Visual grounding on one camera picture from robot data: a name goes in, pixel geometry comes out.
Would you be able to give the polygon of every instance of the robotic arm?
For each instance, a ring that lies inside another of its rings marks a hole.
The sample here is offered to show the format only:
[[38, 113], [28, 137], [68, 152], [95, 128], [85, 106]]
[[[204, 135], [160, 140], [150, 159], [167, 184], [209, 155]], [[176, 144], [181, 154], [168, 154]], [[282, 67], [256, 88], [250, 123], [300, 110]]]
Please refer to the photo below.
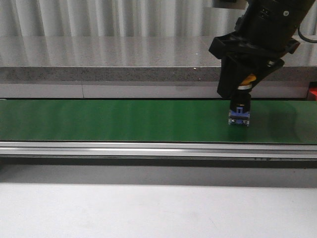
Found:
[[314, 2], [248, 0], [249, 6], [237, 20], [235, 31], [214, 38], [209, 51], [221, 59], [217, 92], [231, 100], [229, 123], [249, 125], [249, 92], [284, 65], [281, 57], [295, 52], [300, 43], [292, 36]]

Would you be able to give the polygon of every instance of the corrugated wall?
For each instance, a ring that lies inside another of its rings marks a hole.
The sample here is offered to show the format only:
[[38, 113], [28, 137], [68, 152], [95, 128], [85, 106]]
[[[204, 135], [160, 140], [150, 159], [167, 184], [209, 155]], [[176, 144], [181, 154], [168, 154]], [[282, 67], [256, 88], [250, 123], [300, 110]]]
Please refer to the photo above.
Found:
[[[207, 36], [234, 28], [242, 10], [212, 0], [0, 0], [0, 36]], [[317, 2], [302, 24], [317, 34]]]

